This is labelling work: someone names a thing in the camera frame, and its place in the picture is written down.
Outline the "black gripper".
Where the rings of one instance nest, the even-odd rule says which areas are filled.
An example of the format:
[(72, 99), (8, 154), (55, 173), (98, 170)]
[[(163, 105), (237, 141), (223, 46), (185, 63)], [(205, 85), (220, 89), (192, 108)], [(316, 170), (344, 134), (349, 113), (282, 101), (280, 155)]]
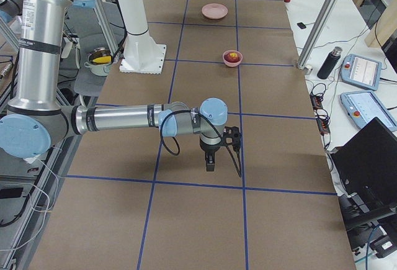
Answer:
[(206, 171), (215, 170), (215, 153), (220, 149), (220, 145), (209, 145), (200, 141), (200, 147), (205, 152), (205, 167)]

